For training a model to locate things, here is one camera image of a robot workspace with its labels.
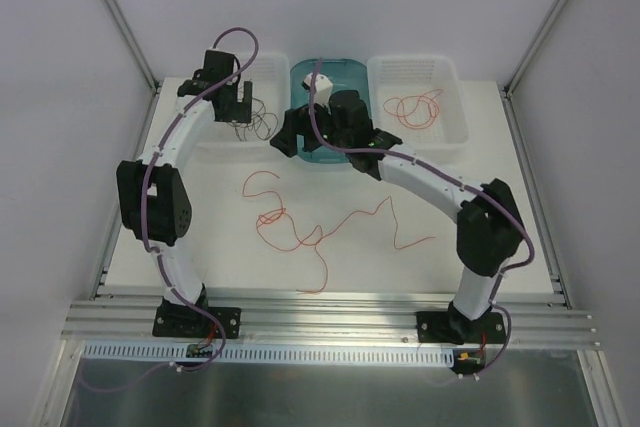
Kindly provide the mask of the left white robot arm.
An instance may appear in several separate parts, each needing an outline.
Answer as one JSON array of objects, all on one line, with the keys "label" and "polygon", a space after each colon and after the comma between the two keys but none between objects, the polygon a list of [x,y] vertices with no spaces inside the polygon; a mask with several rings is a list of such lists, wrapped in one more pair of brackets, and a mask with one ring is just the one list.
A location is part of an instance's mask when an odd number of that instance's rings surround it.
[{"label": "left white robot arm", "polygon": [[248,124],[252,118],[252,83],[241,80],[237,56],[208,50],[203,67],[177,90],[176,112],[159,140],[135,161],[116,169],[123,226],[155,258],[164,300],[182,305],[176,325],[189,336],[203,334],[210,312],[200,306],[203,283],[192,265],[185,236],[192,205],[181,171],[199,138],[214,123]]}]

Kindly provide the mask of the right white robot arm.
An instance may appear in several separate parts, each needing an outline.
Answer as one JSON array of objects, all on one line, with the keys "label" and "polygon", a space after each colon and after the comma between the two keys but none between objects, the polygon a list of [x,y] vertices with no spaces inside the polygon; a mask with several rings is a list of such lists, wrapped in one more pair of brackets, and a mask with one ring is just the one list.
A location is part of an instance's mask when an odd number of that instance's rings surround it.
[{"label": "right white robot arm", "polygon": [[413,193],[450,218],[464,269],[449,330],[463,342],[483,332],[482,315],[490,308],[499,271],[527,239],[505,182],[469,182],[421,159],[399,137],[374,126],[355,90],[287,110],[270,144],[287,157],[327,147],[345,155],[355,170]]}]

